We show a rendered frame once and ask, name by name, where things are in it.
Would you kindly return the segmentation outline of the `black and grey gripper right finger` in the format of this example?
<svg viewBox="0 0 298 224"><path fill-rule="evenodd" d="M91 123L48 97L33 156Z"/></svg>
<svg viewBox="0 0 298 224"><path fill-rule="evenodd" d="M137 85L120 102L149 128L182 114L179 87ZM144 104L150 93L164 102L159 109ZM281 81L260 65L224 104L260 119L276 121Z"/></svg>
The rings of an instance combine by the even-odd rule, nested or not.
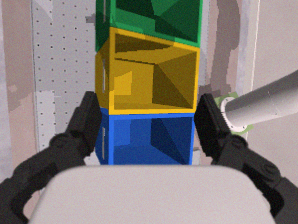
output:
<svg viewBox="0 0 298 224"><path fill-rule="evenodd" d="M275 164L249 149L242 136L232 134L221 114L212 94L201 95L193 120L203 153L213 159L210 165L246 174L269 202L275 224L298 224L298 187L282 177Z"/></svg>

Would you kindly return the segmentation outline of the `yellow open bin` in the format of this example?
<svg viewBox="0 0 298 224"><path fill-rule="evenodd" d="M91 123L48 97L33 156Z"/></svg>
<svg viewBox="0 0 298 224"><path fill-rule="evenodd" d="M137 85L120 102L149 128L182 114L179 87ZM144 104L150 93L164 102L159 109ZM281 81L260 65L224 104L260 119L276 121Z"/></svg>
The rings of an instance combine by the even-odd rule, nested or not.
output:
<svg viewBox="0 0 298 224"><path fill-rule="evenodd" d="M99 105L109 115L193 113L199 55L197 47L110 27L95 56Z"/></svg>

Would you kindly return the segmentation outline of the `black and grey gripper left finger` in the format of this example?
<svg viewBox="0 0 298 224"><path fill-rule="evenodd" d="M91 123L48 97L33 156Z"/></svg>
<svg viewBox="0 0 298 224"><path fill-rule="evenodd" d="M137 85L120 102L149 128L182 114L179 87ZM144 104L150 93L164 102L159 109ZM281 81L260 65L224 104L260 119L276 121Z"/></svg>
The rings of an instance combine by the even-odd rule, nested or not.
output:
<svg viewBox="0 0 298 224"><path fill-rule="evenodd" d="M28 224L23 209L32 195L56 174L86 165L84 159L94 152L101 121L97 94L86 91L65 133L53 136L47 148L20 163L13 176L0 183L0 224Z"/></svg>

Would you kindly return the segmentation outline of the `blue open box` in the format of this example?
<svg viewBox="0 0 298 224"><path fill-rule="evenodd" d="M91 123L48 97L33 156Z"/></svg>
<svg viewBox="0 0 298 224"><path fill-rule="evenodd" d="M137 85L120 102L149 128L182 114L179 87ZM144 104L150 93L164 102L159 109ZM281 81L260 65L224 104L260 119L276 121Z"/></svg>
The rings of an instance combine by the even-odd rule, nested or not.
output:
<svg viewBox="0 0 298 224"><path fill-rule="evenodd" d="M100 109L100 165L192 165L195 113L109 115Z"/></svg>

